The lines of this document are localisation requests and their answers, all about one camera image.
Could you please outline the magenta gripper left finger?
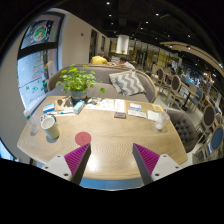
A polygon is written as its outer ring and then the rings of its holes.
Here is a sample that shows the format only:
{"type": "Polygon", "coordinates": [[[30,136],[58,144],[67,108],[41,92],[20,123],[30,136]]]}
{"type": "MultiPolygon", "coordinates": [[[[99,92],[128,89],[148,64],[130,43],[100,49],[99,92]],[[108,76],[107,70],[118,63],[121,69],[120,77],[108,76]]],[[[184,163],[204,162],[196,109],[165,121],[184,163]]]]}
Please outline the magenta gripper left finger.
{"type": "Polygon", "coordinates": [[[66,155],[56,155],[42,169],[79,185],[90,155],[91,144],[86,144],[66,155]]]}

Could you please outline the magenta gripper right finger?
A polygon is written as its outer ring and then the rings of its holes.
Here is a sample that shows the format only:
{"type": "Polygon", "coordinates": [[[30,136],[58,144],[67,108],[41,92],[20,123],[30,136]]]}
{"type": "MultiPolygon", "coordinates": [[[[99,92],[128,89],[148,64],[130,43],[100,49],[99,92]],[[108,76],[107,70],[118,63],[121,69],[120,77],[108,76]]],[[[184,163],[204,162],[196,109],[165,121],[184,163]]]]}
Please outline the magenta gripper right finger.
{"type": "Polygon", "coordinates": [[[145,185],[182,169],[167,154],[158,155],[136,143],[133,144],[133,155],[145,185]]]}

